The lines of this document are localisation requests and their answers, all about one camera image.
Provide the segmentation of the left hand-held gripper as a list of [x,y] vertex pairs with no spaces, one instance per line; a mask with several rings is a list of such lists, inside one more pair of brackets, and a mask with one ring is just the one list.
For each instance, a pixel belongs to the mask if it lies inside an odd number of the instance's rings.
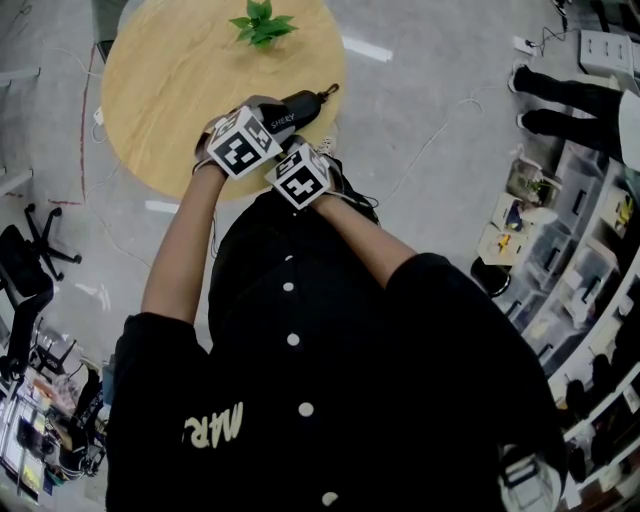
[[271,132],[274,114],[284,112],[281,100],[251,96],[226,115],[211,120],[195,149],[192,173],[208,164],[240,179],[283,152],[282,135]]

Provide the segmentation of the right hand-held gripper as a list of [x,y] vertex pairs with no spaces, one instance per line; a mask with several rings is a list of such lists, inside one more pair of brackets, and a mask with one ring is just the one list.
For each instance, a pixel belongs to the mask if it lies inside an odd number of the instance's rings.
[[340,175],[336,160],[302,143],[266,174],[266,180],[295,209],[304,209],[330,191]]

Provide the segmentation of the black zippered case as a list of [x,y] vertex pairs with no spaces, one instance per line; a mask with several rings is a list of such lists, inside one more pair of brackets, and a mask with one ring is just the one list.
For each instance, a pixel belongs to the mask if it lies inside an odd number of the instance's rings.
[[296,133],[319,116],[322,105],[339,89],[340,85],[334,83],[324,91],[302,90],[282,100],[262,103],[259,106],[261,123],[287,152]]

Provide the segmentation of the person's right forearm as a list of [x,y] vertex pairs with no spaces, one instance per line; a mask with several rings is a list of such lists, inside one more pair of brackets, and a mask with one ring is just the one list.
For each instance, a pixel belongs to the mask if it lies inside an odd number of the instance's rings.
[[404,263],[417,255],[414,249],[335,195],[320,196],[312,207],[340,234],[383,288]]

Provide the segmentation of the person's left forearm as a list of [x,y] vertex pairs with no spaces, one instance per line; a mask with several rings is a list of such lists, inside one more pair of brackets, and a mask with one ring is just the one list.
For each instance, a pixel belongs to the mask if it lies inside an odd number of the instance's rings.
[[143,313],[195,321],[214,213],[225,181],[226,175],[212,164],[192,175],[151,266]]

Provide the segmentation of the round wooden table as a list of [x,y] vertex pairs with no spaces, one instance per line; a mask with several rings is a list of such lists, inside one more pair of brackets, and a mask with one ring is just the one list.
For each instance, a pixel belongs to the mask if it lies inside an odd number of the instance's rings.
[[247,0],[145,0],[108,56],[101,109],[123,166],[181,198],[205,125],[252,95],[283,99],[345,86],[345,50],[325,0],[271,0],[295,31],[255,48],[232,19]]

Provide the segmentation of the small potted green plant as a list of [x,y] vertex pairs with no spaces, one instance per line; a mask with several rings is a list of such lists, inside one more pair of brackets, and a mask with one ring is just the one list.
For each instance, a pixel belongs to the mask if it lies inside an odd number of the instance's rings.
[[229,19],[239,30],[236,41],[246,41],[255,48],[267,48],[276,39],[298,30],[291,24],[293,16],[273,15],[271,0],[246,0],[246,15]]

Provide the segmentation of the grey chair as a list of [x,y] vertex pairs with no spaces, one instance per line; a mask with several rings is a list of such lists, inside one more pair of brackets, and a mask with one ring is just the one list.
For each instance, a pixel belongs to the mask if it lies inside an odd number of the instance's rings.
[[91,0],[94,43],[106,62],[118,35],[121,16],[129,0]]

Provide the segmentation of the person's black buttoned jacket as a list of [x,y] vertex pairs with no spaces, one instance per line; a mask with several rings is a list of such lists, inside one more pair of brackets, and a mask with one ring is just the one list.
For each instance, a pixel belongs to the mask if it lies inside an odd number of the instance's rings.
[[567,477],[530,346],[446,258],[381,287],[312,207],[257,199],[192,324],[140,311],[115,347],[107,512],[505,512],[501,452]]

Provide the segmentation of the open white cardboard box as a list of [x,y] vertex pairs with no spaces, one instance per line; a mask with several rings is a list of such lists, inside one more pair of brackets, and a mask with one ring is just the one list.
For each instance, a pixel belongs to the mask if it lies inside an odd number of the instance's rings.
[[477,246],[477,254],[488,266],[514,266],[527,245],[528,237],[488,224]]
[[553,209],[536,207],[503,192],[496,203],[491,223],[502,231],[526,233],[531,226],[552,224],[557,219],[558,214]]

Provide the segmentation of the glass jar with plant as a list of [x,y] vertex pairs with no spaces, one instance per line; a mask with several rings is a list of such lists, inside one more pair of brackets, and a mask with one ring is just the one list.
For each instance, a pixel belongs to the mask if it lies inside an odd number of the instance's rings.
[[506,192],[533,207],[552,207],[562,185],[539,164],[526,158],[513,160],[506,182]]

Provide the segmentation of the black office chair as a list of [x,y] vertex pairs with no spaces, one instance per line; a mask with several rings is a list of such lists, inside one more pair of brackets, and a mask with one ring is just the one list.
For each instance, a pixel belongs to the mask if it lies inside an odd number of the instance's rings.
[[57,206],[49,212],[45,226],[39,230],[32,218],[36,206],[31,203],[24,214],[32,238],[23,237],[15,225],[0,233],[0,290],[7,290],[14,308],[8,349],[0,356],[0,377],[20,380],[27,369],[34,325],[54,297],[54,283],[64,279],[53,261],[81,264],[82,256],[65,254],[49,243],[53,220],[62,215]]

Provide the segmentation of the stack of clear storage bins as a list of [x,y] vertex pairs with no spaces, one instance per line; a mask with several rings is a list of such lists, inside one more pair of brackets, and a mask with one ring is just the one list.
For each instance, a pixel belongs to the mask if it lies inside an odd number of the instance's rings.
[[602,153],[566,143],[546,178],[557,218],[531,227],[497,303],[548,376],[568,365],[631,268],[636,174]]

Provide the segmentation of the white drawer cabinet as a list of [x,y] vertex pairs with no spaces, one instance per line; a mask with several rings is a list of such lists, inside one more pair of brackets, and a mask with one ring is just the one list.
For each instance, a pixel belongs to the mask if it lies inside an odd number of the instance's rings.
[[634,76],[634,43],[626,35],[582,30],[579,64],[588,73],[608,76],[623,73]]

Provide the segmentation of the white shelf unit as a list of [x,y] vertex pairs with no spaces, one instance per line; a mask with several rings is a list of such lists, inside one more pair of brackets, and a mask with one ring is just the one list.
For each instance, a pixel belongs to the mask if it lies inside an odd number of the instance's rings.
[[607,322],[587,360],[586,381],[568,383],[559,408],[568,454],[563,505],[577,507],[582,493],[619,486],[640,453],[640,276]]

